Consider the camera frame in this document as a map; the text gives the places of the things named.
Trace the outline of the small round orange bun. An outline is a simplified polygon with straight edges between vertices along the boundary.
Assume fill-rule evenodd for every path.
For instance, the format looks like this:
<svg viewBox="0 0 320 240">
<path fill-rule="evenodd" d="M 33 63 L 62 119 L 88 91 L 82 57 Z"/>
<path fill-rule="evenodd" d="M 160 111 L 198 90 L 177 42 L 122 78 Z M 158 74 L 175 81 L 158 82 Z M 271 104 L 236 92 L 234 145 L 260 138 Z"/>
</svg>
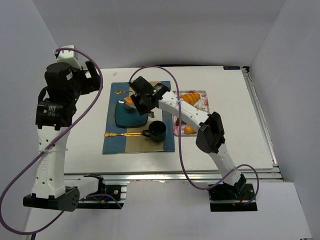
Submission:
<svg viewBox="0 0 320 240">
<path fill-rule="evenodd" d="M 135 108 L 135 104 L 130 97 L 125 97 L 123 102 L 127 108 Z"/>
</svg>

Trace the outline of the steel tongs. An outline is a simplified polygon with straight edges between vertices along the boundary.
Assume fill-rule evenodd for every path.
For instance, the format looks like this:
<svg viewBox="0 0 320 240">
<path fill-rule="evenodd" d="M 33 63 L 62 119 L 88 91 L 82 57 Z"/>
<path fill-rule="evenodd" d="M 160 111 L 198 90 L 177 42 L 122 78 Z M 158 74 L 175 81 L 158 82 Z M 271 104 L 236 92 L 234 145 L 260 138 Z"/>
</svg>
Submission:
<svg viewBox="0 0 320 240">
<path fill-rule="evenodd" d="M 146 114 L 147 116 L 149 116 L 149 117 L 151 117 L 151 118 L 154 118 L 155 117 L 155 114 L 153 113 L 153 112 L 149 112 L 149 113 L 147 113 Z"/>
</svg>

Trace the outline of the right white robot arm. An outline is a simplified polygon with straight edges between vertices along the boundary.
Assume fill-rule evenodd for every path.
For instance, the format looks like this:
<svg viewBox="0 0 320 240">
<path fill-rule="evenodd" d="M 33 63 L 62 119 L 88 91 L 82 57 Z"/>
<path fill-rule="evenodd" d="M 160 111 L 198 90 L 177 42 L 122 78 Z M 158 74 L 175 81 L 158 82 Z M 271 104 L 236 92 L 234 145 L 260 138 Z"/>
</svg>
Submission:
<svg viewBox="0 0 320 240">
<path fill-rule="evenodd" d="M 220 190 L 227 199 L 236 199 L 246 179 L 228 153 L 221 116 L 217 112 L 210 114 L 197 109 L 162 83 L 152 86 L 143 80 L 128 85 L 134 92 L 130 98 L 140 114 L 151 116 L 153 109 L 158 108 L 177 116 L 195 130 L 196 146 L 211 157 L 223 178 L 223 184 L 213 187 L 212 191 Z"/>
</svg>

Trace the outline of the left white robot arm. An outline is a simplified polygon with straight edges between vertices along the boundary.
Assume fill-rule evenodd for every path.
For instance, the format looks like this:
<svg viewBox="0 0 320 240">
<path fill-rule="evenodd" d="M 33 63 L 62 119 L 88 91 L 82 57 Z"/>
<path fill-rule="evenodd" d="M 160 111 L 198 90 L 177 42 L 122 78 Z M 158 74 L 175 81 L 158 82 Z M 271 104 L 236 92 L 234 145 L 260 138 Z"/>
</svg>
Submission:
<svg viewBox="0 0 320 240">
<path fill-rule="evenodd" d="M 101 189 L 102 181 L 95 176 L 82 177 L 72 186 L 64 180 L 68 136 L 77 123 L 76 103 L 101 86 L 98 68 L 90 60 L 85 65 L 86 70 L 56 62 L 46 68 L 35 118 L 40 158 L 31 193 L 23 198 L 25 207 L 72 212 L 80 199 Z"/>
</svg>

